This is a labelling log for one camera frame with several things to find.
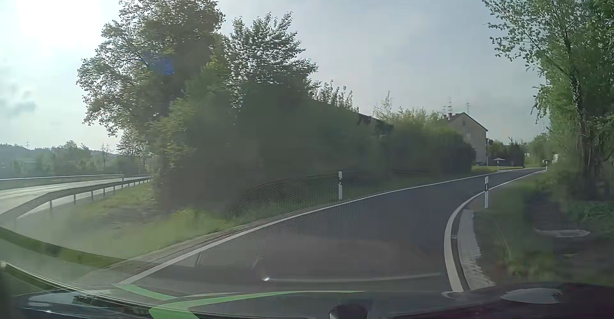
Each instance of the road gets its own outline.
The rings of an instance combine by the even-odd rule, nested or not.
[[[125,180],[131,180],[136,178],[125,178]],[[53,192],[61,189],[75,188],[75,187],[84,187],[84,186],[92,186],[95,184],[104,184],[108,182],[116,182],[121,181],[121,178],[118,179],[103,179],[103,180],[93,180],[93,181],[78,181],[78,182],[68,182],[61,184],[49,184],[43,186],[33,186],[33,187],[22,187],[15,189],[5,189],[0,190],[0,214],[21,205],[29,200],[32,200],[36,197],[39,197],[43,194]],[[89,194],[85,193],[78,197],[87,197]],[[58,200],[57,203],[54,202],[54,205],[61,205],[63,203],[71,202],[72,198],[66,198],[65,200]]]
[[[490,186],[539,169],[490,174]],[[189,293],[449,291],[444,231],[484,176],[376,195],[197,246],[124,283]]]

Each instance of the white road marking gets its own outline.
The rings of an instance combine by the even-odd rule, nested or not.
[[[519,178],[515,178],[512,179],[510,181],[504,182],[502,184],[498,184],[494,187],[491,187],[490,189],[495,189],[499,186],[503,186],[505,184],[508,184],[510,182],[514,182],[516,180],[520,180],[522,178],[525,178],[527,176],[531,176],[533,174],[538,174],[538,173],[543,173],[545,170],[541,170],[541,171],[536,171],[535,173],[531,173],[531,174],[526,174],[526,175],[522,175]],[[454,263],[454,256],[452,254],[452,224],[454,222],[454,219],[456,218],[456,215],[468,204],[470,203],[473,199],[479,197],[480,195],[484,194],[484,191],[474,195],[473,197],[465,200],[464,203],[462,203],[459,207],[456,208],[456,210],[454,212],[452,212],[452,215],[450,216],[450,218],[448,219],[448,223],[446,224],[446,230],[443,234],[443,257],[446,261],[446,271],[448,272],[448,279],[450,281],[450,287],[452,288],[452,291],[463,291],[462,288],[462,284],[460,283],[460,277],[458,275],[458,271],[456,270],[456,264]]]
[[[241,237],[241,236],[249,234],[251,232],[255,232],[256,230],[260,230],[260,229],[263,229],[263,228],[266,228],[266,227],[270,227],[273,224],[285,222],[285,221],[288,221],[290,219],[294,219],[294,218],[297,218],[297,217],[300,217],[300,216],[304,216],[306,214],[311,214],[311,213],[314,213],[314,212],[319,212],[319,211],[322,211],[322,210],[327,210],[327,209],[330,209],[330,208],[334,208],[334,207],[341,206],[341,205],[346,205],[346,204],[349,204],[349,203],[354,203],[354,202],[357,202],[357,201],[360,201],[360,200],[364,200],[364,199],[379,197],[380,195],[384,195],[384,194],[400,192],[402,190],[410,190],[410,189],[416,189],[416,188],[421,188],[421,187],[435,186],[435,185],[438,185],[438,184],[444,184],[444,183],[449,183],[449,182],[454,182],[454,181],[461,181],[461,180],[466,180],[466,179],[479,178],[481,176],[486,176],[486,175],[488,175],[488,174],[469,176],[467,178],[442,181],[442,182],[437,182],[437,183],[433,183],[433,184],[423,184],[421,186],[415,186],[415,187],[408,187],[408,188],[402,188],[402,189],[389,190],[388,192],[373,194],[373,195],[370,195],[368,197],[353,199],[353,200],[349,200],[348,202],[334,204],[334,205],[326,206],[326,207],[323,207],[323,208],[307,211],[307,212],[304,212],[304,213],[295,214],[294,216],[278,219],[277,221],[272,221],[272,222],[263,224],[261,226],[253,227],[252,229],[247,229],[247,230],[244,230],[244,231],[239,232],[237,234],[234,234],[234,235],[231,235],[231,236],[227,236],[227,237],[225,237],[225,238],[223,238],[221,240],[218,240],[218,241],[215,241],[215,242],[212,242],[212,243],[209,243],[209,244],[205,244],[202,247],[199,247],[199,248],[197,248],[195,250],[186,252],[185,254],[181,254],[180,256],[177,256],[177,257],[175,257],[175,258],[173,258],[171,260],[167,260],[167,261],[162,262],[161,264],[158,264],[158,265],[156,265],[156,266],[154,266],[152,268],[148,268],[147,270],[145,270],[143,272],[140,272],[140,273],[138,273],[138,274],[136,274],[134,276],[128,277],[125,280],[119,282],[119,284],[131,284],[131,283],[134,283],[134,282],[136,282],[136,281],[138,281],[138,280],[140,280],[140,279],[142,279],[144,277],[147,277],[147,276],[153,274],[154,272],[160,271],[161,269],[163,269],[165,267],[173,265],[176,262],[179,262],[179,261],[181,261],[183,259],[189,258],[189,257],[191,257],[191,256],[193,256],[195,254],[198,254],[198,253],[200,253],[202,251],[208,250],[208,249],[210,249],[212,247],[215,247],[215,246],[217,246],[219,244],[223,244],[223,243],[228,242],[230,240],[234,240],[237,237]]]
[[[371,278],[271,278],[266,277],[262,280],[272,283],[350,283],[350,282],[382,282],[395,280],[411,280],[416,278],[428,278],[441,276],[440,272],[432,274],[408,275],[408,276],[390,276],[390,277],[371,277]]]

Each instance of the asphalt road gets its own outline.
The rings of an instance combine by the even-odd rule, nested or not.
[[[490,174],[490,186],[538,170]],[[194,294],[449,291],[446,223],[462,202],[483,190],[484,176],[479,176],[327,208],[239,236],[131,282]]]

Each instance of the house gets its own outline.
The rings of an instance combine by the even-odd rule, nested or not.
[[[486,132],[488,130],[467,113],[448,113],[448,126],[462,135],[465,142],[475,150],[475,162],[486,163]]]

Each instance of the metal guardrail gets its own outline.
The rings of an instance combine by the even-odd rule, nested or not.
[[[0,190],[23,188],[30,186],[42,186],[76,181],[93,181],[104,179],[124,178],[123,174],[96,174],[96,175],[71,175],[71,176],[44,176],[39,178],[13,178],[0,179]]]
[[[131,179],[131,180],[125,180],[125,181],[116,181],[116,182],[106,182],[103,184],[95,184],[95,185],[91,185],[91,186],[82,186],[82,187],[74,187],[74,188],[67,188],[67,189],[61,189],[61,190],[56,190],[54,192],[49,192],[46,194],[41,195],[40,197],[36,197],[28,202],[25,202],[21,205],[18,205],[10,210],[5,211],[4,213],[0,214],[0,225],[6,224],[8,222],[10,222],[13,219],[17,219],[19,216],[21,216],[22,214],[25,214],[31,210],[34,210],[35,208],[39,207],[40,205],[49,203],[49,207],[52,209],[53,208],[53,201],[60,199],[60,198],[64,198],[64,197],[70,197],[73,196],[73,201],[74,203],[77,202],[77,198],[76,195],[77,194],[82,194],[82,193],[87,193],[90,192],[91,194],[91,199],[93,201],[94,199],[94,191],[96,190],[103,190],[103,197],[106,196],[106,189],[107,188],[113,188],[113,191],[115,191],[116,187],[121,186],[121,188],[124,187],[124,185],[126,185],[127,187],[130,186],[130,184],[137,184],[137,183],[144,183],[144,182],[150,182],[151,181],[151,177],[144,177],[144,178],[138,178],[138,179]]]

